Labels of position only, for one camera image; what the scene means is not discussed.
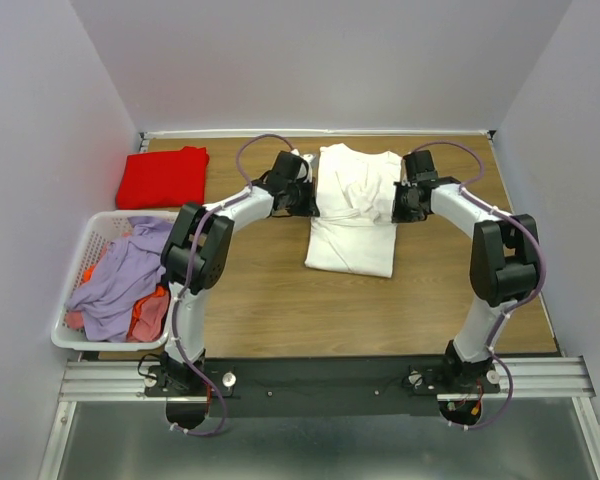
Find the white t-shirt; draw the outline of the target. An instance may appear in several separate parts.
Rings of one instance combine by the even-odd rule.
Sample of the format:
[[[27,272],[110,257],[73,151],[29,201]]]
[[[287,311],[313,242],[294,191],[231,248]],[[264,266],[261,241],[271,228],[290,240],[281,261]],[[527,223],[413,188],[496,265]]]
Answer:
[[[401,157],[367,154],[344,143],[319,151],[316,204],[305,266],[390,278],[397,225],[391,221]]]

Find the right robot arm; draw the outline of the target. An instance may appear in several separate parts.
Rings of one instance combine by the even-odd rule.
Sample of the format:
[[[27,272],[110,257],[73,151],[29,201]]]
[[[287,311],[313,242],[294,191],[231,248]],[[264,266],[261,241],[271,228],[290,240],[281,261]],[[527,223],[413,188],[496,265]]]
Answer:
[[[471,240],[469,281],[474,293],[460,332],[423,379],[436,393],[461,392],[487,377],[494,347],[513,312],[536,298],[546,269],[535,219],[513,215],[468,190],[468,182],[439,175],[426,145],[402,157],[404,176],[394,183],[392,222],[440,216]]]

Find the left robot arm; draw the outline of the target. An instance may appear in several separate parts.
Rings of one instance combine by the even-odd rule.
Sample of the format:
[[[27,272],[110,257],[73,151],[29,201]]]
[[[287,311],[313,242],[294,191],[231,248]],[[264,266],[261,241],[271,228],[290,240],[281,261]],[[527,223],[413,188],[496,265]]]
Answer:
[[[273,167],[239,192],[205,205],[183,205],[161,254],[163,280],[171,288],[166,354],[175,362],[167,382],[181,395],[210,380],[203,373],[205,309],[224,273],[232,237],[276,213],[317,217],[318,156],[281,151]]]

